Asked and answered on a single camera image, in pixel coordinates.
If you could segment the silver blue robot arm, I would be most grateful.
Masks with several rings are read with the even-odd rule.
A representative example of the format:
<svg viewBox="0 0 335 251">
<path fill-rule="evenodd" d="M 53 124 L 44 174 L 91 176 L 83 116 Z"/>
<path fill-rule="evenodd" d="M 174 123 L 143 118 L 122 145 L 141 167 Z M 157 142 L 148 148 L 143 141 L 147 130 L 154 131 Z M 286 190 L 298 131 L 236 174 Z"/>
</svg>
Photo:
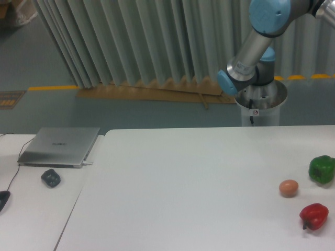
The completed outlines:
<svg viewBox="0 0 335 251">
<path fill-rule="evenodd" d="M 221 89 L 234 96 L 250 85 L 274 80 L 275 53 L 272 40 L 281 36 L 297 18 L 310 14 L 334 26 L 334 1 L 251 1 L 252 30 L 234 58 L 217 74 Z"/>
</svg>

